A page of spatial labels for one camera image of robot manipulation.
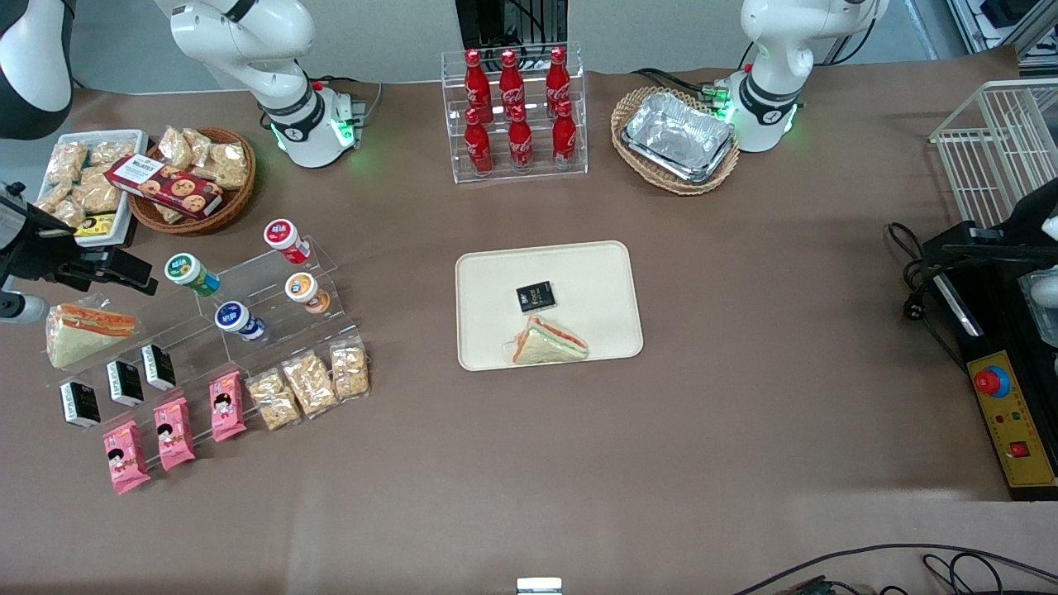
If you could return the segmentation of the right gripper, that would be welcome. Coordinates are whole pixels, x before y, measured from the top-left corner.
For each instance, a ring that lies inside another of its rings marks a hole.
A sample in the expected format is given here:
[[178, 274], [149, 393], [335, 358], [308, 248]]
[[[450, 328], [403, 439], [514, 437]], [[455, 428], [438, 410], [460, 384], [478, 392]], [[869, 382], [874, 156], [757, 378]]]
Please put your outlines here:
[[[156, 295], [158, 280], [151, 264], [117, 247], [83, 250], [71, 226], [28, 203], [19, 188], [2, 190], [1, 282], [15, 278], [59, 283], [69, 288], [90, 288], [91, 282], [112, 283]], [[83, 264], [84, 271], [79, 270]]]

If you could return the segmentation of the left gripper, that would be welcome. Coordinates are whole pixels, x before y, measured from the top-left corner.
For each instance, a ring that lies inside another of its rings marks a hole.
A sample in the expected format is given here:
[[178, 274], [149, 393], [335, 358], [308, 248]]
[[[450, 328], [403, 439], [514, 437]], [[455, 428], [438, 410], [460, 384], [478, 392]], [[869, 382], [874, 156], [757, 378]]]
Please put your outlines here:
[[955, 263], [1019, 264], [1054, 267], [1056, 238], [1046, 231], [1056, 218], [1057, 180], [1053, 179], [1022, 198], [1009, 218], [998, 226], [969, 233], [963, 242], [942, 245], [942, 256]]

